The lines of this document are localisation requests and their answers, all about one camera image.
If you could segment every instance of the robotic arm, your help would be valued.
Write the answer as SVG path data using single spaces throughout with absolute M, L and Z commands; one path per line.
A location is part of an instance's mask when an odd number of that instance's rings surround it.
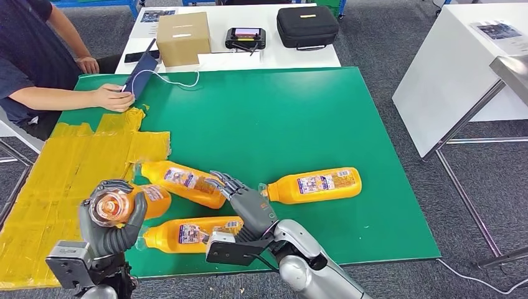
M 214 232 L 207 261 L 249 265 L 269 250 L 281 278 L 302 299 L 370 299 L 299 223 L 279 220 L 268 200 L 228 174 L 211 171 L 219 181 L 207 182 L 227 198 L 244 225 L 236 235 Z
M 237 235 L 213 232 L 206 261 L 250 265 L 255 259 L 266 262 L 260 255 L 268 250 L 279 265 L 281 278 L 302 299 L 371 299 L 303 226 L 293 220 L 279 220 L 268 200 L 239 180 L 225 173 L 211 173 L 218 180 L 207 182 L 220 190 L 244 225 Z M 129 299 L 135 289 L 124 251 L 137 239 L 144 220 L 143 193 L 135 200 L 129 223 L 120 229 L 99 227 L 88 214 L 91 200 L 116 187 L 126 192 L 130 186 L 119 180 L 104 181 L 81 204 L 80 227 L 85 242 L 59 241 L 46 258 L 61 285 L 80 286 L 83 299 Z

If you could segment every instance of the person's arm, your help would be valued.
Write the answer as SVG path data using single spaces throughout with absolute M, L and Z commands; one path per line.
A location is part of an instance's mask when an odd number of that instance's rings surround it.
M 51 14 L 48 18 L 49 23 L 55 31 L 62 37 L 62 39 L 72 48 L 77 56 L 77 64 L 86 74 L 97 74 L 99 72 L 99 65 L 95 60 L 83 40 L 79 32 L 68 17 L 54 5 L 52 5 Z
M 9 97 L 34 110 L 75 110 L 102 107 L 115 112 L 124 112 L 132 103 L 130 92 L 117 92 L 121 86 L 104 84 L 97 90 L 76 92 L 71 90 L 41 87 L 26 87 Z

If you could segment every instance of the yellow tape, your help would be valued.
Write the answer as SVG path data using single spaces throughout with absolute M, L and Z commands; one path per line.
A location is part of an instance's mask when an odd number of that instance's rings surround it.
M 78 205 L 103 179 L 132 179 L 131 164 L 162 160 L 169 133 L 138 132 L 143 111 L 59 123 L 42 149 L 0 232 L 0 289 L 57 287 L 44 259 L 58 240 L 80 240 Z

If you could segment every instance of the gray carpet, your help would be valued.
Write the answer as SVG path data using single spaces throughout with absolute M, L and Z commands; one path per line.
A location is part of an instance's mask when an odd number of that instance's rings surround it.
M 147 0 L 148 6 L 177 5 Z M 470 261 L 490 257 L 484 239 L 470 218 L 440 162 L 424 163 L 391 101 L 413 56 L 434 22 L 436 8 L 420 0 L 349 0 L 335 43 L 342 65 L 357 65 L 385 123 L 422 211 L 444 260 L 460 272 L 505 290 L 528 277 L 528 262 L 482 271 Z M 123 50 L 131 29 L 125 7 L 69 9 L 96 57 Z M 461 136 L 528 135 L 525 121 L 471 124 Z M 452 167 L 482 213 L 499 247 L 528 245 L 528 145 L 474 145 L 444 149 Z M 0 202 L 17 178 L 15 166 L 0 165 Z M 520 288 L 509 296 L 456 277 L 436 261 L 385 263 L 346 267 L 375 299 L 393 298 L 528 298 Z M 0 292 L 1 298 L 70 298 L 60 289 Z M 295 295 L 273 273 L 174 278 L 142 282 L 135 298 L 261 298 L 291 299 Z

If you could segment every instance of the orange juice bottle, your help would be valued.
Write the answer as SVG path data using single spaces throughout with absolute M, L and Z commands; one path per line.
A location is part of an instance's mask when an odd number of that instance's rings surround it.
M 171 161 L 145 162 L 140 164 L 141 175 L 151 183 L 165 187 L 169 192 L 194 201 L 211 209 L 220 209 L 225 197 L 205 179 L 215 176 Z
M 358 195 L 361 178 L 356 168 L 334 168 L 285 176 L 273 184 L 259 185 L 259 191 L 283 204 L 329 201 Z
M 171 205 L 171 195 L 161 186 L 135 186 L 131 193 L 119 189 L 111 190 L 90 204 L 90 217 L 100 226 L 116 226 L 128 221 L 134 211 L 134 197 L 143 191 L 147 203 L 145 219 L 163 215 Z
M 201 254 L 213 231 L 237 234 L 242 226 L 237 216 L 176 219 L 148 228 L 138 242 L 168 254 Z

